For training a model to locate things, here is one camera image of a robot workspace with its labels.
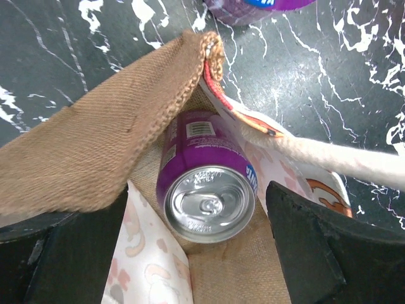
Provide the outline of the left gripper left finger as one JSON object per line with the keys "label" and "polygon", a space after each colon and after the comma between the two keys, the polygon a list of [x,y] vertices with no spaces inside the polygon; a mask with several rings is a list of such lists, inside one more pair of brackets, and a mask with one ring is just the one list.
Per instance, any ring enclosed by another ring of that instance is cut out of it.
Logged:
{"label": "left gripper left finger", "polygon": [[1,303],[100,303],[128,190],[90,213],[44,213],[1,228]]}

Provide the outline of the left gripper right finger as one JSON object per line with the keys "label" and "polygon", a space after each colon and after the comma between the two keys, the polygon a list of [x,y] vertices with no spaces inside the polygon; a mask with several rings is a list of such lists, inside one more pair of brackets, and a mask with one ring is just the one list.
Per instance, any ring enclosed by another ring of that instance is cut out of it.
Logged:
{"label": "left gripper right finger", "polygon": [[266,207],[292,303],[404,303],[404,235],[272,181]]}

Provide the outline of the purple soda can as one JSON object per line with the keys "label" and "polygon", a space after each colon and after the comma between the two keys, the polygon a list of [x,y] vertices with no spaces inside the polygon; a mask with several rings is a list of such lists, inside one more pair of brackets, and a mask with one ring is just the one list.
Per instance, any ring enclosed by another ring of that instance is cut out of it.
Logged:
{"label": "purple soda can", "polygon": [[211,14],[231,26],[244,26],[279,13],[302,9],[315,0],[205,0]]}
{"label": "purple soda can", "polygon": [[184,111],[166,131],[156,197],[170,227],[194,243],[219,243],[252,218],[258,180],[218,114]]}

